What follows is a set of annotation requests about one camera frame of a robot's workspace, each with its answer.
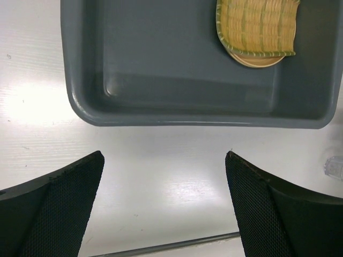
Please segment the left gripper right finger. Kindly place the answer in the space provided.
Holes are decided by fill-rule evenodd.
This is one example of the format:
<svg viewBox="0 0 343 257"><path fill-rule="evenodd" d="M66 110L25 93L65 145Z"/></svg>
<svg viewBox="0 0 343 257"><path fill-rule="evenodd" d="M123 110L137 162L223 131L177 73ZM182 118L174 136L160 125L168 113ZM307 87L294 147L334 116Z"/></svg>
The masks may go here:
<svg viewBox="0 0 343 257"><path fill-rule="evenodd" d="M342 199L229 151L226 176L245 256L342 256Z"/></svg>

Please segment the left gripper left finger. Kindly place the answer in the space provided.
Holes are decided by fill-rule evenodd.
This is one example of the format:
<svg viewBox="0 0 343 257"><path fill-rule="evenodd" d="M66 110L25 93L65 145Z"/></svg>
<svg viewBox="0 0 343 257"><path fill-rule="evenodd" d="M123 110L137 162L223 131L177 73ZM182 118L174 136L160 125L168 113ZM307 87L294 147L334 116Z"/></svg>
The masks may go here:
<svg viewBox="0 0 343 257"><path fill-rule="evenodd" d="M77 256L104 163L95 151L1 190L1 256Z"/></svg>

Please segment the clear plastic cup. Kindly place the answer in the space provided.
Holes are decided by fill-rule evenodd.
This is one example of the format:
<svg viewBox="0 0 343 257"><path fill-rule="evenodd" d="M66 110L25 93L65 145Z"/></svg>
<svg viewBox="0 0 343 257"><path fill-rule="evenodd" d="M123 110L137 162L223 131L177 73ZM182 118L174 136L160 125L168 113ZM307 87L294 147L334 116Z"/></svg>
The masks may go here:
<svg viewBox="0 0 343 257"><path fill-rule="evenodd" d="M324 165L324 173L331 178L342 181L342 167L342 155L334 155L326 160Z"/></svg>

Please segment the tan plate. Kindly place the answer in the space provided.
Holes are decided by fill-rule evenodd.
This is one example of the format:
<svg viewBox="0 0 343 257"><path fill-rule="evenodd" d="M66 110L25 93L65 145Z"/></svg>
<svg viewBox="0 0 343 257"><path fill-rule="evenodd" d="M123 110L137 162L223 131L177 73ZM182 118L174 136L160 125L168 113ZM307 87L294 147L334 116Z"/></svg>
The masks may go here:
<svg viewBox="0 0 343 257"><path fill-rule="evenodd" d="M265 68L276 65L283 59L284 57L242 58L241 62L248 67Z"/></svg>
<svg viewBox="0 0 343 257"><path fill-rule="evenodd" d="M223 30L223 46L240 64L264 68L294 56L296 21L233 21Z"/></svg>

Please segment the woven bamboo tray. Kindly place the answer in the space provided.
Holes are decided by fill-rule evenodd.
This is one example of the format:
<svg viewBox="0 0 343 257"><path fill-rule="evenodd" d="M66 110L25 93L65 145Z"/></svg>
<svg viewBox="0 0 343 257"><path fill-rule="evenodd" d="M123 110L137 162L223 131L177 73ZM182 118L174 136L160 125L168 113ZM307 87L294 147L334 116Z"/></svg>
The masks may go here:
<svg viewBox="0 0 343 257"><path fill-rule="evenodd" d="M217 1L217 35L228 52L253 57L294 56L300 1Z"/></svg>

